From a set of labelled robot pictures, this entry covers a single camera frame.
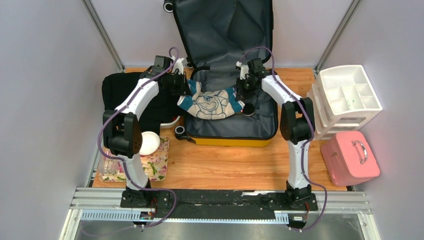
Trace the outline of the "white rectangular basin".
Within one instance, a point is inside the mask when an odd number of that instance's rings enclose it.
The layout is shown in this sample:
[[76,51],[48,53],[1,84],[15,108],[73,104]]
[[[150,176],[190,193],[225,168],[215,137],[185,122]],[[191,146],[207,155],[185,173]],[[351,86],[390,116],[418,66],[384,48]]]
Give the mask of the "white rectangular basin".
[[170,129],[170,128],[174,128],[179,124],[180,121],[180,116],[178,116],[178,118],[175,121],[171,121],[170,122],[165,122],[165,123],[161,123],[160,124],[160,129]]

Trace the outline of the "teal cream cartoon shirt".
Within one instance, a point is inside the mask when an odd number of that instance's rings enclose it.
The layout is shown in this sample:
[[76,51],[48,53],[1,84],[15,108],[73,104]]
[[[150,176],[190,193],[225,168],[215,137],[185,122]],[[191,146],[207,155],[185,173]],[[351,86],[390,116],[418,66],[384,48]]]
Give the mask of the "teal cream cartoon shirt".
[[243,111],[245,103],[236,100],[236,89],[228,87],[216,91],[202,92],[202,84],[189,80],[191,95],[181,95],[177,106],[193,117],[202,120],[226,119]]

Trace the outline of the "pink jewelry box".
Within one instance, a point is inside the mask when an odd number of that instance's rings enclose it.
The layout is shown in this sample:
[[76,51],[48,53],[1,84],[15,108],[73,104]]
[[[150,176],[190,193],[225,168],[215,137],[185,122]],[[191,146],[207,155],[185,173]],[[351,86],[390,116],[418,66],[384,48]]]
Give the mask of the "pink jewelry box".
[[320,147],[320,152],[336,186],[359,185],[381,174],[365,136],[359,131],[337,132]]

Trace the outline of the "yellow cartoon hard-shell suitcase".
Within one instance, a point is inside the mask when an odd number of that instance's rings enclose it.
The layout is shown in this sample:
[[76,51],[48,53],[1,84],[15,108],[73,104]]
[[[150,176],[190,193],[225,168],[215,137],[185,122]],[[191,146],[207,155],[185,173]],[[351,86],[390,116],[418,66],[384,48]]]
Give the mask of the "yellow cartoon hard-shell suitcase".
[[[174,17],[190,78],[203,92],[236,85],[236,62],[270,59],[274,14],[270,0],[166,0],[162,5]],[[186,113],[185,134],[198,145],[264,147],[278,131],[278,105],[263,90],[245,100],[254,106],[247,116],[236,113],[220,120],[203,120]]]

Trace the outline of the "black garment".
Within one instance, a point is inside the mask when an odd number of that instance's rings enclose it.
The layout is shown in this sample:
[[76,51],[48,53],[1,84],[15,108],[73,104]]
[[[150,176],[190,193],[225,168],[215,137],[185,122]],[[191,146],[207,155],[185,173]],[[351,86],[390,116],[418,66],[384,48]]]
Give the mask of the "black garment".
[[[136,87],[141,72],[114,73],[104,78],[101,92],[105,110],[114,110]],[[160,89],[159,93],[148,103],[138,122],[142,132],[160,134],[160,124],[169,123],[174,116],[184,111],[177,106],[178,96],[168,90]]]

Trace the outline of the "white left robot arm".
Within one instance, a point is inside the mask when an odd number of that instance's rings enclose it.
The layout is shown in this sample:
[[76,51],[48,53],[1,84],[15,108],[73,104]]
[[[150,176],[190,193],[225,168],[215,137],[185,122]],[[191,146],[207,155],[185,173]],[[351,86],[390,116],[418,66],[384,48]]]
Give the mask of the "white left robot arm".
[[154,203],[159,189],[152,188],[141,161],[143,139],[139,118],[160,89],[174,95],[190,93],[184,59],[157,55],[141,73],[129,96],[114,110],[105,110],[97,146],[103,156],[121,162],[126,178],[122,208],[145,208]]

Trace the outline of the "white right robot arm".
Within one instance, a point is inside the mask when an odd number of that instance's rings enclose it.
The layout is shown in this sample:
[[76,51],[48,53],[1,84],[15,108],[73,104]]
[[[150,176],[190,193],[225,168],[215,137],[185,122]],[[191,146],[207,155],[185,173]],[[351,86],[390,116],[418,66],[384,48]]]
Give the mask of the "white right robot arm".
[[247,64],[236,62],[240,71],[236,80],[238,100],[251,97],[262,90],[281,106],[280,132],[287,141],[289,151],[289,176],[286,181],[285,203],[293,210],[304,206],[312,197],[308,177],[308,150],[314,137],[315,127],[309,113],[313,112],[310,98],[301,98],[276,75],[266,69],[260,58]]

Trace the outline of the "round black compact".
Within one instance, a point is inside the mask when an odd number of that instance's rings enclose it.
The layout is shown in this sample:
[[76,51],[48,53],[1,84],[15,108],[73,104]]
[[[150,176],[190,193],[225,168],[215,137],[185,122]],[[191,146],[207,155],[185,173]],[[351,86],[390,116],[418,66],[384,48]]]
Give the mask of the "round black compact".
[[247,117],[252,117],[256,112],[256,108],[253,104],[246,104],[242,110],[242,113]]

